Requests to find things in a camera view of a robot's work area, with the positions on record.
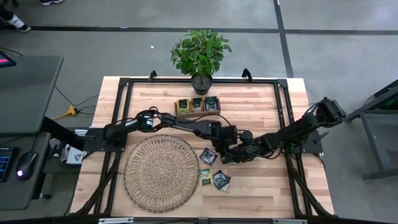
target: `computer mouse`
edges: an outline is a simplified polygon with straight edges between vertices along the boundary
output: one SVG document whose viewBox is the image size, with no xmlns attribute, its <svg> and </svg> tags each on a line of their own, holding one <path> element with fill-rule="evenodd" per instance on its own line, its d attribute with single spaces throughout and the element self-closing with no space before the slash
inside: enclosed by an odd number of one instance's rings
<svg viewBox="0 0 398 224">
<path fill-rule="evenodd" d="M 35 170 L 35 161 L 37 153 L 26 152 L 21 155 L 17 163 L 16 177 L 18 180 L 25 181 L 32 177 Z"/>
</svg>

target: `black plant pot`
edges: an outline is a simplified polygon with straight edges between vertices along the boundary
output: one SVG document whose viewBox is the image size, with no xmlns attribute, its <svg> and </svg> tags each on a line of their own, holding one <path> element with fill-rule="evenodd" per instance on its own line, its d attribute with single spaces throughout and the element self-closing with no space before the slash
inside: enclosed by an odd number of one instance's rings
<svg viewBox="0 0 398 224">
<path fill-rule="evenodd" d="M 213 78 L 210 75 L 192 75 L 191 84 L 197 95 L 203 96 L 209 92 Z"/>
</svg>

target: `potted plant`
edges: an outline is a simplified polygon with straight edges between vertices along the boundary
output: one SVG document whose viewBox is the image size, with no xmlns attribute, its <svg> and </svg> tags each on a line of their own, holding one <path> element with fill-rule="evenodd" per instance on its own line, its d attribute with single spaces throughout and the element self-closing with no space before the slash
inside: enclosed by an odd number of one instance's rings
<svg viewBox="0 0 398 224">
<path fill-rule="evenodd" d="M 191 84 L 195 92 L 205 95 L 213 83 L 211 76 L 220 69 L 224 49 L 232 52 L 231 47 L 224 44 L 229 40 L 210 30 L 192 30 L 185 36 L 189 37 L 175 44 L 170 59 L 176 69 L 192 76 Z"/>
</svg>

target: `green leaves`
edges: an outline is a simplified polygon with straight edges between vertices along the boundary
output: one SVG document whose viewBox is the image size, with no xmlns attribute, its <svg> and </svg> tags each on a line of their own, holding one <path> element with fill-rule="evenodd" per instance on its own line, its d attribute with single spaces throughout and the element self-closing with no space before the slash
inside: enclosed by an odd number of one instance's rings
<svg viewBox="0 0 398 224">
<path fill-rule="evenodd" d="M 223 51 L 232 52 L 231 47 L 224 44 L 229 40 L 210 30 L 191 30 L 185 34 L 188 38 L 175 44 L 171 50 L 170 61 L 176 69 L 186 75 L 212 75 L 220 70 Z"/>
</svg>

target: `keyboard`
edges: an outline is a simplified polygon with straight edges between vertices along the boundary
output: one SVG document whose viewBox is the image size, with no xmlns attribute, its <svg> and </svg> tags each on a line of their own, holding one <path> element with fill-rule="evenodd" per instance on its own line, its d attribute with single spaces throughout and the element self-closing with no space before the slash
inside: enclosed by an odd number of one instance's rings
<svg viewBox="0 0 398 224">
<path fill-rule="evenodd" d="M 17 156 L 17 147 L 0 147 L 0 182 L 7 180 L 12 163 Z"/>
</svg>

